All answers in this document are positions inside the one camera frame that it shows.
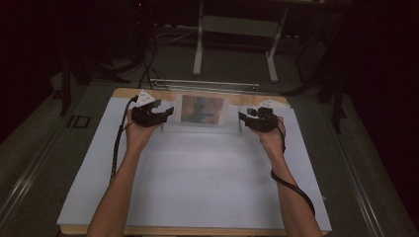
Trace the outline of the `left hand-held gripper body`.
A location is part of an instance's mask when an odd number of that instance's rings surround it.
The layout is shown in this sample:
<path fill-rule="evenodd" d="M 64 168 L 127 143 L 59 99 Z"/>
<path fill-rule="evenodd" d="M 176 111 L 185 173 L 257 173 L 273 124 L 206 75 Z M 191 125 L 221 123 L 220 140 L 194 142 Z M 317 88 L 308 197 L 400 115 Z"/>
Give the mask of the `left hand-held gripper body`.
<path fill-rule="evenodd" d="M 161 124 L 157 120 L 157 114 L 155 114 L 152 111 L 153 109 L 151 110 L 148 106 L 149 103 L 155 100 L 157 99 L 148 94 L 146 91 L 140 90 L 134 103 L 134 107 L 132 108 L 132 120 L 144 127 L 151 127 L 157 124 Z"/>

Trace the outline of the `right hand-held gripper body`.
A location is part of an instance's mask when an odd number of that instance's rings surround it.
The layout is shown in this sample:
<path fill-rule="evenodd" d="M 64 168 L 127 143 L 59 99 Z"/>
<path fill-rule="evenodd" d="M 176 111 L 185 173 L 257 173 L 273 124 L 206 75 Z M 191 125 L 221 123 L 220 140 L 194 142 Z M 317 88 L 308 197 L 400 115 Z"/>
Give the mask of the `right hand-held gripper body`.
<path fill-rule="evenodd" d="M 256 117 L 254 128 L 260 132 L 269 132 L 278 128 L 284 121 L 274 114 L 271 104 L 263 104 L 255 110 L 253 115 Z"/>

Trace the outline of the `photo card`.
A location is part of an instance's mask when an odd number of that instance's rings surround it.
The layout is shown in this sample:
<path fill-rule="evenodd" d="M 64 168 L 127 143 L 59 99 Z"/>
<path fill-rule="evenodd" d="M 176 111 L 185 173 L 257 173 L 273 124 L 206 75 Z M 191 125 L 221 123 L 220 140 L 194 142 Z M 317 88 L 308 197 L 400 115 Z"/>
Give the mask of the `photo card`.
<path fill-rule="evenodd" d="M 223 125 L 226 121 L 229 99 L 177 95 L 174 103 L 174 120 L 181 123 Z"/>

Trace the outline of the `clear acrylic photo frame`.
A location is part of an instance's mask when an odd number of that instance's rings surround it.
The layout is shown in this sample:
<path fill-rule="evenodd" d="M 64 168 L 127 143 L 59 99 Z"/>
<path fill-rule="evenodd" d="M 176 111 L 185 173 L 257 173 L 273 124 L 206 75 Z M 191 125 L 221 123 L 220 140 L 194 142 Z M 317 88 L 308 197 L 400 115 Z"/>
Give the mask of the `clear acrylic photo frame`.
<path fill-rule="evenodd" d="M 238 112 L 247 106 L 242 96 L 259 93 L 259 85 L 249 83 L 152 79 L 151 84 L 155 90 L 169 93 L 169 96 L 166 98 L 160 96 L 160 99 L 166 101 L 167 105 L 174 107 L 174 109 L 177 95 L 208 96 L 230 100 L 226 121 L 223 125 L 181 123 L 176 122 L 173 115 L 168 119 L 168 123 L 163 127 L 163 130 L 174 132 L 241 133 L 242 128 Z"/>

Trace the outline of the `person's right hand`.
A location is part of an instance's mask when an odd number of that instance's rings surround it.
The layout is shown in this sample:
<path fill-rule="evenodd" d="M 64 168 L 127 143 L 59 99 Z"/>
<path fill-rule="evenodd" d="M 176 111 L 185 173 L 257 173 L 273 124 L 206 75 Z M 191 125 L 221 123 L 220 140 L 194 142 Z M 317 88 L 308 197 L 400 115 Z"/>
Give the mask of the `person's right hand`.
<path fill-rule="evenodd" d="M 271 131 L 261 132 L 255 130 L 260 142 L 270 159 L 283 158 L 285 153 L 286 127 L 284 119 L 278 117 L 278 126 Z"/>

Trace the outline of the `person's left hand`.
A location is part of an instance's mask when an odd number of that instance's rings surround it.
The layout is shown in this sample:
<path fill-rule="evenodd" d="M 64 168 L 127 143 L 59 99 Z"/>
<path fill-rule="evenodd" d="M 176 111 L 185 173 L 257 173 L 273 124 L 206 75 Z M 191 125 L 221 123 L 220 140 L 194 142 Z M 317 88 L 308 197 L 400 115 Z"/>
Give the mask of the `person's left hand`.
<path fill-rule="evenodd" d="M 131 114 L 132 110 L 128 110 L 126 114 L 126 152 L 139 154 L 146 146 L 157 125 L 151 127 L 141 126 L 132 120 Z"/>

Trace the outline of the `dark floor socket plate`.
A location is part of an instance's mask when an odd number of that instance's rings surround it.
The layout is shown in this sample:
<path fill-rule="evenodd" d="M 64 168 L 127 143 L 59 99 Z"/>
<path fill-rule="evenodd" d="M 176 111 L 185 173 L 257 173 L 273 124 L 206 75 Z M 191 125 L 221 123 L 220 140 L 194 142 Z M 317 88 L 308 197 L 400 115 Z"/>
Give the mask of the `dark floor socket plate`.
<path fill-rule="evenodd" d="M 90 121 L 90 117 L 72 116 L 67 124 L 67 128 L 87 128 Z"/>

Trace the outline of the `black metal stand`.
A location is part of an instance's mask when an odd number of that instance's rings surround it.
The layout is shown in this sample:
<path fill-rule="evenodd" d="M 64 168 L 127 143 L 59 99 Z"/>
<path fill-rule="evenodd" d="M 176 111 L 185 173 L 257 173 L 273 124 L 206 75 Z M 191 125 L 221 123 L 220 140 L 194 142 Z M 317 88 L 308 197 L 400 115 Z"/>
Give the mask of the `black metal stand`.
<path fill-rule="evenodd" d="M 104 75 L 105 77 L 110 78 L 111 80 L 119 83 L 127 83 L 127 80 L 119 77 L 117 74 L 111 70 L 100 65 L 97 61 L 89 58 L 88 56 L 74 51 L 74 50 L 63 50 L 61 55 L 61 68 L 62 68 L 62 79 L 61 79 L 61 90 L 59 94 L 59 99 L 61 100 L 61 111 L 60 115 L 64 116 L 68 111 L 71 105 L 71 82 L 70 82 L 70 59 L 78 58 L 82 62 L 86 63 L 89 66 L 92 66 L 94 70 Z"/>
<path fill-rule="evenodd" d="M 338 55 L 338 49 L 335 45 L 335 39 L 342 25 L 341 20 L 336 20 L 334 24 L 327 27 L 325 23 L 318 28 L 318 31 L 311 38 L 316 42 L 307 44 L 303 51 L 297 57 L 298 70 L 301 70 L 302 58 L 311 50 L 320 49 L 322 44 L 324 48 L 318 59 L 310 61 L 313 64 L 313 70 L 308 74 L 303 84 L 295 89 L 283 92 L 284 96 L 299 95 L 311 88 L 319 87 L 316 99 L 319 103 L 326 104 L 333 101 L 333 110 L 331 122 L 335 131 L 340 134 L 340 118 L 342 117 L 342 100 L 344 92 L 344 64 Z"/>

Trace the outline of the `white table mat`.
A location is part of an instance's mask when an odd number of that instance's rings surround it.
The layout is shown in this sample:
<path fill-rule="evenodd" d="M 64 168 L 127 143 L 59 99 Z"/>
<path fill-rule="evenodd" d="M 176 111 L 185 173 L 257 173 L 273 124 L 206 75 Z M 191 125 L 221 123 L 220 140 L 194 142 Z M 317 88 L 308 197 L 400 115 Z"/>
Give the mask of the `white table mat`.
<path fill-rule="evenodd" d="M 112 98 L 57 219 L 84 227 L 106 190 L 126 139 L 118 133 L 126 99 Z M 271 163 L 255 133 L 155 132 L 141 153 L 127 225 L 283 228 Z"/>

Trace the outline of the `white metal desk frame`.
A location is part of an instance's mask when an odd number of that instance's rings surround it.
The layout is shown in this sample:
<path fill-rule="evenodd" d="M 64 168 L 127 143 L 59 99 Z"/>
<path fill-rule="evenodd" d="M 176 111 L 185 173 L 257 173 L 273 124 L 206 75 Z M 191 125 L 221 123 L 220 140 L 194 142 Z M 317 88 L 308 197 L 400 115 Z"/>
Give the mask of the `white metal desk frame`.
<path fill-rule="evenodd" d="M 285 8 L 278 22 L 259 21 L 250 19 L 240 19 L 231 17 L 221 17 L 206 15 L 204 13 L 205 0 L 199 1 L 199 17 L 198 17 L 198 41 L 195 54 L 193 75 L 200 76 L 203 64 L 203 36 L 204 32 L 224 33 L 234 35 L 244 35 L 252 37 L 265 37 L 273 40 L 272 46 L 265 52 L 267 68 L 272 83 L 277 83 L 279 77 L 277 74 L 274 56 L 278 43 L 282 36 L 286 19 L 289 14 L 289 8 Z"/>

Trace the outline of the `metal floor rail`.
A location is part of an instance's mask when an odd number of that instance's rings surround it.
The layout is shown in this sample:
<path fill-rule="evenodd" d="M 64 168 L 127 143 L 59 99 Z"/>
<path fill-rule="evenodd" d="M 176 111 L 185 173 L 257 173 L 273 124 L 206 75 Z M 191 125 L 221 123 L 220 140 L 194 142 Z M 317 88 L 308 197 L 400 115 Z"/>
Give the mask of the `metal floor rail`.
<path fill-rule="evenodd" d="M 39 169 L 45 160 L 54 140 L 59 136 L 63 129 L 63 124 L 59 122 L 52 128 L 52 131 L 47 135 L 41 148 L 37 151 L 35 157 L 32 159 L 29 166 L 15 183 L 12 191 L 8 194 L 5 202 L 0 207 L 0 229 L 5 228 L 7 223 L 11 220 L 22 200 L 25 198 L 27 192 L 31 188 Z"/>
<path fill-rule="evenodd" d="M 352 162 L 352 157 L 341 135 L 334 133 L 333 137 L 342 155 L 343 163 L 345 166 L 345 170 L 347 172 L 347 176 L 349 178 L 351 189 L 354 193 L 354 196 L 357 201 L 359 210 L 362 214 L 362 217 L 364 218 L 364 221 L 367 225 L 367 229 L 370 233 L 370 236 L 371 237 L 384 237 L 383 230 L 377 220 L 376 212 L 360 180 L 356 167 L 354 163 Z"/>

